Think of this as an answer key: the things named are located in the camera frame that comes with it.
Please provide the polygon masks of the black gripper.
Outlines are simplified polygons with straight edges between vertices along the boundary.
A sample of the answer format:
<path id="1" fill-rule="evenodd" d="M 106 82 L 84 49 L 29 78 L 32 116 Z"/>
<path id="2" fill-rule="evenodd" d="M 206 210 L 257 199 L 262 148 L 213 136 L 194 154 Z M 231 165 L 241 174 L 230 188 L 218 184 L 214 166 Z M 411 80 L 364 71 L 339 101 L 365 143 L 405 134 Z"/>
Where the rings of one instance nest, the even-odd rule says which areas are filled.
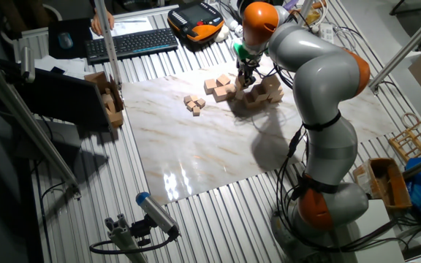
<path id="1" fill-rule="evenodd" d="M 240 75 L 241 89 L 246 89 L 249 85 L 252 85 L 256 81 L 254 71 L 259 67 L 259 62 L 259 58 L 238 59 L 238 74 Z"/>

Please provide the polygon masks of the bare person hand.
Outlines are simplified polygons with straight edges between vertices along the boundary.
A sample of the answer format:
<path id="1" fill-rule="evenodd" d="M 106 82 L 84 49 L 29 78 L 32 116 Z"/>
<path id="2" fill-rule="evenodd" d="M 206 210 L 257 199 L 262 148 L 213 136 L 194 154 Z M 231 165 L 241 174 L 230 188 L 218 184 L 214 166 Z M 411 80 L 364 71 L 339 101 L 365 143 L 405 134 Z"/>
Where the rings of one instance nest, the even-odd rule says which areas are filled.
<path id="1" fill-rule="evenodd" d="M 110 12 L 107 12 L 107 19 L 108 19 L 108 23 L 110 25 L 110 30 L 113 30 L 115 19 Z M 100 24 L 100 19 L 99 19 L 99 16 L 97 15 L 96 8 L 94 8 L 94 17 L 91 21 L 91 29 L 97 36 L 103 35 L 102 27 L 101 27 L 101 24 Z"/>

